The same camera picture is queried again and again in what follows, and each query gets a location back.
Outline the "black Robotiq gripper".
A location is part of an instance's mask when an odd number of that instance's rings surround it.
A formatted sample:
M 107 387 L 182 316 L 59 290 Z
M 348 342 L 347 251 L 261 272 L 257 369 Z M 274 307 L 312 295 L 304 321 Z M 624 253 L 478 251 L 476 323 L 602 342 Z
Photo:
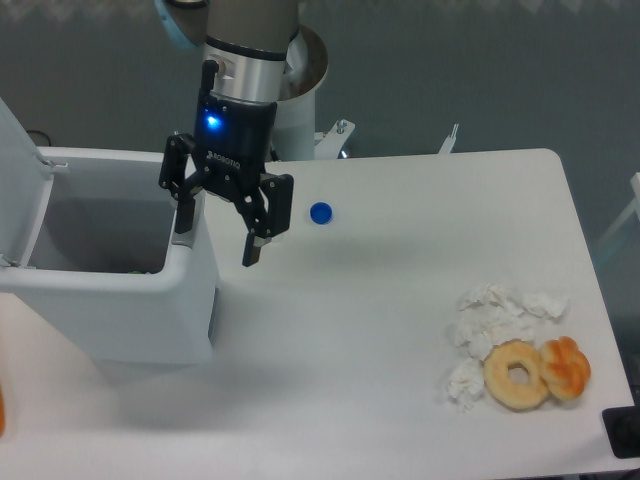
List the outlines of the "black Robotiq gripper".
M 201 95 L 194 137 L 174 133 L 167 138 L 159 174 L 159 186 L 177 202 L 177 234 L 192 230 L 201 190 L 234 203 L 248 231 L 245 267 L 256 264 L 261 249 L 290 227 L 294 177 L 264 173 L 276 111 L 275 102 Z M 188 176 L 190 155 L 196 172 Z

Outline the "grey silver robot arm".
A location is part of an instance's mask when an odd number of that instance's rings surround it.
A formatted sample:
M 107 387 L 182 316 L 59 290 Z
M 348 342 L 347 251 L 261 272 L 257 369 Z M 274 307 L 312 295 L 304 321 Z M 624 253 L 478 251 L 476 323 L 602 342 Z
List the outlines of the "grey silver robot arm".
M 166 140 L 159 185 L 177 203 L 174 230 L 193 227 L 195 197 L 234 204 L 248 230 L 244 266 L 290 225 L 294 180 L 265 164 L 289 45 L 294 1 L 159 1 L 172 31 L 203 48 L 194 130 Z

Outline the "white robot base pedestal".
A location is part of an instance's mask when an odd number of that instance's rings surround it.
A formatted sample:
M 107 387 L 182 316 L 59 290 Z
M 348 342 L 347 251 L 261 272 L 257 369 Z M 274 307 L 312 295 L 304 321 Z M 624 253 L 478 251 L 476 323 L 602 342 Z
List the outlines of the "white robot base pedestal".
M 316 92 L 324 82 L 328 63 L 323 40 L 300 24 L 289 44 L 272 134 L 273 148 L 282 161 L 314 158 Z

